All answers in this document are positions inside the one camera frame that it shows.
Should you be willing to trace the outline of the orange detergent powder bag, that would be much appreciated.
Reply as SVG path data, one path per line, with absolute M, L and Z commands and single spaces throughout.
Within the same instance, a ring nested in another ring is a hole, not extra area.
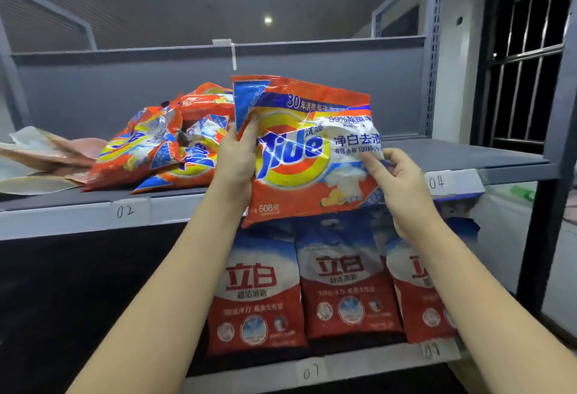
M 210 82 L 183 95 L 178 105 L 185 122 L 196 122 L 210 114 L 227 116 L 230 121 L 235 120 L 233 90 Z
M 363 154 L 382 161 L 368 94 L 270 75 L 231 77 L 242 135 L 258 117 L 252 196 L 241 227 L 384 203 Z
M 140 110 L 102 149 L 83 191 L 126 186 L 180 164 L 183 156 L 178 133 L 182 124 L 177 105 Z
M 208 114 L 184 132 L 181 162 L 145 179 L 132 194 L 209 186 L 216 169 L 219 146 L 228 133 L 228 114 Z

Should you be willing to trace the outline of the person's right hand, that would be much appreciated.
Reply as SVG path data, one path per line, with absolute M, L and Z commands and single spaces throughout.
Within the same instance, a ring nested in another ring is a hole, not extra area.
M 446 226 L 434 205 L 421 168 L 397 148 L 384 149 L 378 159 L 393 174 L 391 191 L 383 193 L 399 236 L 416 247 L 440 240 Z

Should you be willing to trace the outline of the black window bars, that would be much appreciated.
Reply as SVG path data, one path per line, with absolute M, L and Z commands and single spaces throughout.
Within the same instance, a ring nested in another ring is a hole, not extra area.
M 485 0 L 470 144 L 542 154 L 572 0 Z

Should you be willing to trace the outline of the green object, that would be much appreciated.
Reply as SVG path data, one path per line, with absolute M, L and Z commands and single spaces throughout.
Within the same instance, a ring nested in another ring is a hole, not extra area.
M 510 193 L 511 195 L 519 199 L 522 199 L 523 201 L 534 203 L 536 196 L 536 188 L 528 188 L 526 186 L 516 184 L 513 187 L 511 187 Z

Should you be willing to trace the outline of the grey metal shelf rack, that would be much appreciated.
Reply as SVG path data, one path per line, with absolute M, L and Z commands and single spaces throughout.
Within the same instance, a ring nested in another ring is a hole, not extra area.
M 248 43 L 239 74 L 281 75 L 371 96 L 386 145 L 405 147 L 426 171 L 476 169 L 488 186 L 561 186 L 560 164 L 577 120 L 552 120 L 546 157 L 434 141 L 439 43 L 433 28 L 400 38 Z M 0 14 L 0 77 L 11 114 L 60 135 L 112 136 L 144 102 L 163 102 L 202 79 L 233 74 L 226 47 L 187 46 L 11 53 Z M 432 120 L 426 121 L 425 114 Z M 77 189 L 0 201 L 0 394 L 64 394 L 137 287 L 184 228 L 203 189 L 153 193 L 148 226 L 107 229 L 108 207 L 127 190 Z

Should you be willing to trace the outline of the person's left forearm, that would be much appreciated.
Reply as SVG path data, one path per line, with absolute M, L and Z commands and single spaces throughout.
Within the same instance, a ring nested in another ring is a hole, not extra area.
M 179 394 L 250 194 L 250 180 L 215 177 L 66 394 Z

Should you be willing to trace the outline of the crumpled beige paper sack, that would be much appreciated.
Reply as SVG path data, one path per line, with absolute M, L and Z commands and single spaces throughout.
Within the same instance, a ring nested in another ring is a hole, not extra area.
M 0 198 L 35 196 L 86 185 L 107 142 L 87 137 L 69 140 L 28 126 L 0 142 Z

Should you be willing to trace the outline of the person's right forearm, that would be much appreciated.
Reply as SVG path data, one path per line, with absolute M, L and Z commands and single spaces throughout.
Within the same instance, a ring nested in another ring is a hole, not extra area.
M 492 394 L 577 394 L 577 356 L 497 281 L 438 216 L 395 218 Z

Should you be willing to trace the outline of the person's left hand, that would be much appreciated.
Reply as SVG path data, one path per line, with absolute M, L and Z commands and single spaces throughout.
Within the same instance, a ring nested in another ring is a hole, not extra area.
M 232 122 L 220 142 L 216 171 L 208 192 L 243 213 L 252 195 L 251 179 L 255 174 L 256 154 L 238 155 L 235 151 L 237 135 L 236 124 Z

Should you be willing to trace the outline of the red and blue detergent bag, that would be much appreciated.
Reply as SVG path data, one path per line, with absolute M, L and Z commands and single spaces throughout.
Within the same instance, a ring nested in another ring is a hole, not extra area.
M 308 339 L 404 333 L 370 216 L 305 217 L 293 231 Z
M 294 241 L 239 230 L 208 312 L 208 356 L 305 348 L 305 316 Z
M 392 276 L 408 342 L 419 344 L 455 337 L 456 323 L 417 250 L 400 236 L 390 235 L 379 251 Z

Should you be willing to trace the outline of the white paper shelf label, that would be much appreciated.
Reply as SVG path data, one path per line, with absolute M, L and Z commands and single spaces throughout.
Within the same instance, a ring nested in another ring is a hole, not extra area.
M 486 192 L 476 169 L 429 171 L 423 174 L 435 200 L 476 198 Z
M 323 356 L 297 361 L 295 371 L 298 387 L 329 382 L 326 359 Z
M 457 339 L 433 339 L 419 344 L 423 358 L 428 363 L 459 361 L 462 353 Z
M 108 207 L 107 229 L 148 226 L 151 222 L 151 198 L 126 198 Z

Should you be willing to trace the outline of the white tape strip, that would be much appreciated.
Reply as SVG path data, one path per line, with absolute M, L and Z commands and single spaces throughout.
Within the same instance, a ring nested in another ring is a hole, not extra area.
M 226 47 L 226 48 L 230 49 L 232 68 L 234 71 L 237 71 L 237 58 L 236 58 L 235 44 L 233 43 L 232 39 L 213 39 L 212 44 L 213 44 L 213 46 L 216 46 L 216 47 Z

